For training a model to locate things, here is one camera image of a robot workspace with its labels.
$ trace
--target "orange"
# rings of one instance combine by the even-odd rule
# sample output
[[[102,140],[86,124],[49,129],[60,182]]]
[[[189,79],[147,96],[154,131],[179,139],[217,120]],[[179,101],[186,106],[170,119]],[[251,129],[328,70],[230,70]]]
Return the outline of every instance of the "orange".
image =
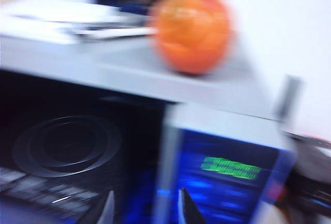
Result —
[[[230,21],[220,0],[157,0],[151,15],[156,47],[174,70],[201,74],[224,60]]]

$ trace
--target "white paper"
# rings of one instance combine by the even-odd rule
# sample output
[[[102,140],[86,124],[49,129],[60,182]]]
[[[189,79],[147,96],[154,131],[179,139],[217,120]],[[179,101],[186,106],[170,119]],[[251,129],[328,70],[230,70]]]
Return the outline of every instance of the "white paper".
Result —
[[[18,0],[2,6],[1,34],[61,44],[78,43],[77,37],[64,31],[69,24],[60,22],[109,21],[116,18],[116,12],[115,7],[96,4]]]
[[[18,0],[2,6],[2,14],[5,15],[62,22],[103,21],[117,11],[116,7],[61,0]]]

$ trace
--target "green lcd display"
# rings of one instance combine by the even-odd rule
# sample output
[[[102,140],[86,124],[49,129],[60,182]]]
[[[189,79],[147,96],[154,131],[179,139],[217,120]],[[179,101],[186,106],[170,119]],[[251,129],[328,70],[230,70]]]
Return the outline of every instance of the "green lcd display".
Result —
[[[256,179],[261,171],[260,167],[215,157],[205,157],[203,163],[201,164],[201,169],[249,180]]]

